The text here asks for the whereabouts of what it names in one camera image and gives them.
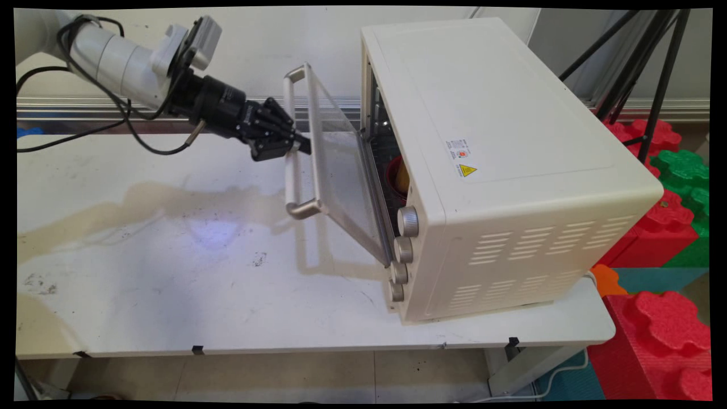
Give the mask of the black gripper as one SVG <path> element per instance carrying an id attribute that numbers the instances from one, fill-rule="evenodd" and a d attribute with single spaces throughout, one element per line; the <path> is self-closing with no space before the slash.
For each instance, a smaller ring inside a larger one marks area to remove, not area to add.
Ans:
<path id="1" fill-rule="evenodd" d="M 169 98 L 169 114 L 184 117 L 193 126 L 224 138 L 249 141 L 253 161 L 275 160 L 289 151 L 311 155 L 311 140 L 295 127 L 294 120 L 273 98 L 258 108 L 258 126 L 246 115 L 253 108 L 246 94 L 211 76 L 182 73 Z"/>

